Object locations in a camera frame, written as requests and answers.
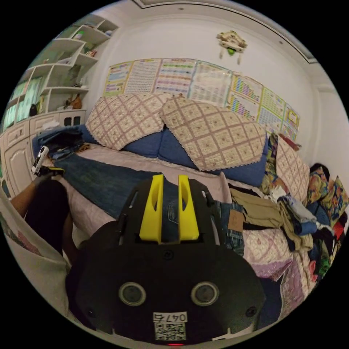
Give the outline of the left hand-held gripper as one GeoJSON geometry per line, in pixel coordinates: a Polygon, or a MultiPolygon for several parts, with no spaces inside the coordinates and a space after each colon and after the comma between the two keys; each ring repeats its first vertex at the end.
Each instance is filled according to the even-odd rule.
{"type": "Polygon", "coordinates": [[[47,167],[47,166],[41,166],[41,167],[35,168],[35,175],[37,177],[46,176],[49,173],[51,173],[52,175],[64,175],[65,170],[63,168],[47,167]]]}

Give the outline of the person's left hand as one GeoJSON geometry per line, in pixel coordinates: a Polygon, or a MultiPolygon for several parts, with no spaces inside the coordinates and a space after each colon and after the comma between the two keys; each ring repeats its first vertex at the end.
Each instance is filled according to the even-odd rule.
{"type": "Polygon", "coordinates": [[[34,185],[34,188],[37,189],[42,183],[51,179],[53,176],[54,175],[52,172],[45,174],[45,175],[37,176],[32,182],[34,185]]]}

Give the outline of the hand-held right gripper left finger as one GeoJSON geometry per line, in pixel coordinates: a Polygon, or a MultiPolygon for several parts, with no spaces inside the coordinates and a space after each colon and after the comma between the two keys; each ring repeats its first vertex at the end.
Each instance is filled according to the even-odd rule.
{"type": "Polygon", "coordinates": [[[139,237],[145,242],[161,243],[164,175],[152,177],[141,222],[139,237]]]}

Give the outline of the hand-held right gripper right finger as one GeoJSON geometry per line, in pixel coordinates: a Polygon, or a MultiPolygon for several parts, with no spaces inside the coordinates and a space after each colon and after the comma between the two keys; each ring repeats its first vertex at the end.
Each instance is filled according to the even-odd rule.
{"type": "Polygon", "coordinates": [[[197,241],[199,238],[193,196],[186,175],[178,176],[178,236],[180,242],[197,241]]]}

